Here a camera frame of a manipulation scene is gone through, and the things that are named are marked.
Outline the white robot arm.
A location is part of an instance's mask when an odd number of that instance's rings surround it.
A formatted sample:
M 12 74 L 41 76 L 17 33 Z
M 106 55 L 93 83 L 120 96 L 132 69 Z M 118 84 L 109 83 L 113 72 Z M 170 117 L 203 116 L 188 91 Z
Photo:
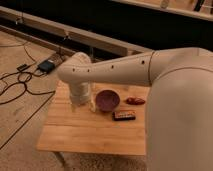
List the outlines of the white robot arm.
M 78 52 L 58 76 L 77 104 L 90 99 L 92 83 L 147 87 L 148 171 L 213 171 L 213 51 L 175 48 L 96 63 Z

